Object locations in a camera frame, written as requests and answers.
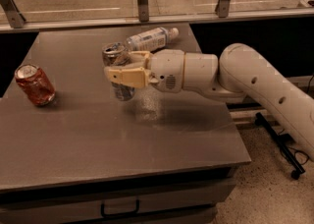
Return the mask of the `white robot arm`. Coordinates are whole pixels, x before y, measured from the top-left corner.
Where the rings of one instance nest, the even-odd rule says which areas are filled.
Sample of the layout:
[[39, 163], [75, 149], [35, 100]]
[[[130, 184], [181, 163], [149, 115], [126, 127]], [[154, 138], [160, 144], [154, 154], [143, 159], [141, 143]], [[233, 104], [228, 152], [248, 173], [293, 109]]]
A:
[[127, 63], [104, 68], [108, 81], [161, 92], [193, 91], [205, 98], [262, 105], [314, 160], [314, 99], [287, 80], [255, 49], [234, 43], [221, 56], [163, 49], [133, 51]]

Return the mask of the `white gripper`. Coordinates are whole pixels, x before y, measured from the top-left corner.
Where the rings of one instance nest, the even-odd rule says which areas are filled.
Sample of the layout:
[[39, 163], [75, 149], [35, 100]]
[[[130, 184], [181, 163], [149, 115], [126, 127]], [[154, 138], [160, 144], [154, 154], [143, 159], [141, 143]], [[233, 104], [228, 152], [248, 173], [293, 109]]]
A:
[[[177, 93], [182, 90], [183, 51], [164, 49], [154, 55], [149, 51], [132, 51], [130, 60], [127, 64], [130, 69], [105, 67], [107, 79], [114, 84], [135, 88], [144, 88], [152, 84], [162, 92]], [[151, 71], [147, 70], [149, 62]]]

